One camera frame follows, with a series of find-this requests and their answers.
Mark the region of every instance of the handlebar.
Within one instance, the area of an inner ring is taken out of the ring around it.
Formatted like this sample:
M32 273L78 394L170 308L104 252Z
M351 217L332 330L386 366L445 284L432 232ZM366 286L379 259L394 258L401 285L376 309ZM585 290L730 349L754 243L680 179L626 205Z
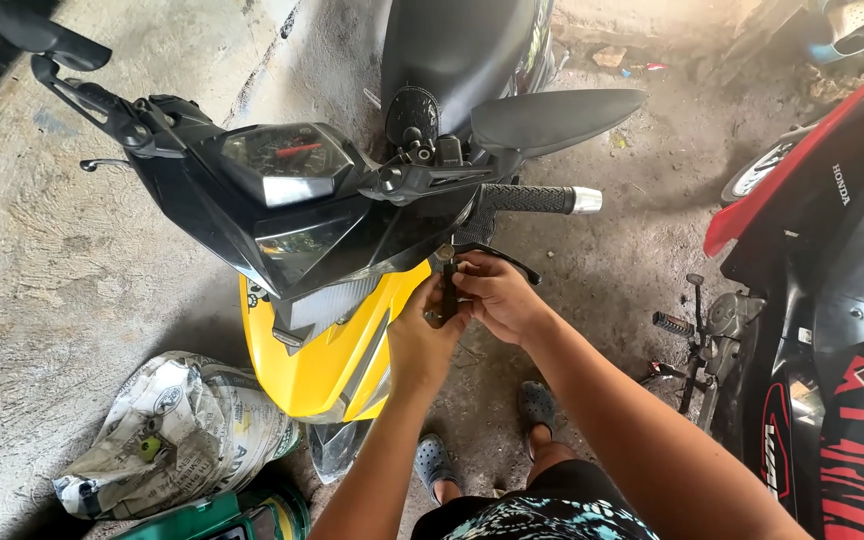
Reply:
M580 186L485 183L481 197L483 207L496 211L582 215L602 209L602 192Z

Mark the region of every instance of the side mirror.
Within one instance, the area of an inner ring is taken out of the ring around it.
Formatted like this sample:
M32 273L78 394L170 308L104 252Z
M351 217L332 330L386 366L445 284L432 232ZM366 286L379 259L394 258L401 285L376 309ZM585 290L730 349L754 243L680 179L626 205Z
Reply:
M618 126L645 98L635 88L594 88L497 99L472 110L472 140L490 154L545 156Z
M5 0L0 0L0 34L23 51L43 53L76 71L102 68L113 55L109 48Z

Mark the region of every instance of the plastic bag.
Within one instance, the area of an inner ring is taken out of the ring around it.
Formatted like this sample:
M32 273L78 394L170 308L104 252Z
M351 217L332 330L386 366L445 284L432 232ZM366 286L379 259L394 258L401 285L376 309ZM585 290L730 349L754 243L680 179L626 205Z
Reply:
M92 447L53 480L79 518L136 519L244 487L298 446L251 370L173 350L119 390Z

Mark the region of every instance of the green container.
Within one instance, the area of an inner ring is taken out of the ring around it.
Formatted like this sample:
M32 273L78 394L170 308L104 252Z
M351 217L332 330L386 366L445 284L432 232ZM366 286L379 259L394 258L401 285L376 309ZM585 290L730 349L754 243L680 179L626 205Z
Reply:
M306 540L311 520L302 495L287 484L232 491L166 510L112 538L116 540Z

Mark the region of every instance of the tire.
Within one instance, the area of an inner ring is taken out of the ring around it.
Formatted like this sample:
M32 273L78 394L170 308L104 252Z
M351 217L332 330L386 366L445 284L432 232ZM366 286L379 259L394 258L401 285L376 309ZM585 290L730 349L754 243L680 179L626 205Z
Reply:
M797 144L812 132L818 121L806 128L791 130L779 137L755 159L749 161L722 188L722 208L727 207L752 192L775 166L779 164Z

